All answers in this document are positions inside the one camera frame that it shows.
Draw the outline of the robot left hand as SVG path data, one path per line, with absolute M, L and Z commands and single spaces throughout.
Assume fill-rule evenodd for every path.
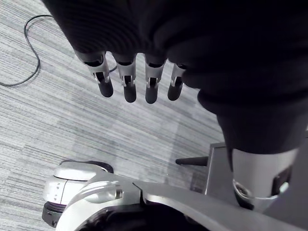
M 264 210 L 291 179 L 308 126 L 305 0 L 46 0 L 79 58 L 183 65 L 217 116 L 240 206 Z

